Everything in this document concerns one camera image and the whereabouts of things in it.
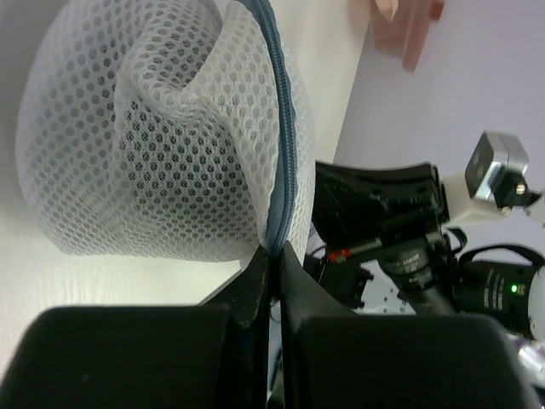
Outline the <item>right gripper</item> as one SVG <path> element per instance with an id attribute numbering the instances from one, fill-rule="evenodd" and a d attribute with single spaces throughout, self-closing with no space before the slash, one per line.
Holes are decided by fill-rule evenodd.
<path id="1" fill-rule="evenodd" d="M 450 258 L 439 171 L 430 163 L 393 170 L 316 164 L 313 226 L 320 266 L 340 273 L 377 261 L 386 273 L 434 270 Z"/>

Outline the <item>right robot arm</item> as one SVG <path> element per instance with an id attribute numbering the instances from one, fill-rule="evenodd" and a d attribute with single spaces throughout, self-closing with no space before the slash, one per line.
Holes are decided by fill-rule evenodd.
<path id="1" fill-rule="evenodd" d="M 486 314 L 509 331 L 544 338 L 544 258 L 506 245 L 520 264 L 467 251 L 466 234 L 450 225 L 436 166 L 363 170 L 317 163 L 313 225 L 324 256 L 306 270 L 338 302 L 362 308 L 377 262 L 418 314 Z M 459 247 L 452 245 L 457 239 Z"/>

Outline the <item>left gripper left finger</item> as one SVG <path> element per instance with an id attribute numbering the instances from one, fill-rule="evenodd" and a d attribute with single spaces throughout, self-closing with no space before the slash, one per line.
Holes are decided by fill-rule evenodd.
<path id="1" fill-rule="evenodd" d="M 198 306 L 41 313 L 12 360 L 15 408 L 263 408 L 270 257 Z"/>

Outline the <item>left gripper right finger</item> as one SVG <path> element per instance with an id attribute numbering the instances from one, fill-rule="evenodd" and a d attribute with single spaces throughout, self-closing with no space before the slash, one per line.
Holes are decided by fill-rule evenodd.
<path id="1" fill-rule="evenodd" d="M 483 315 L 356 314 L 285 245 L 279 268 L 288 408 L 538 408 L 505 331 Z"/>

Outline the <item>white mesh bag blue zipper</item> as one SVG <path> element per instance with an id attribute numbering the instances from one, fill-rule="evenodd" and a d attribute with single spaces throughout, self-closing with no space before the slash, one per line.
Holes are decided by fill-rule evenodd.
<path id="1" fill-rule="evenodd" d="M 74 255 L 303 257 L 315 134 L 267 1 L 70 1 L 22 96 L 15 158 Z"/>

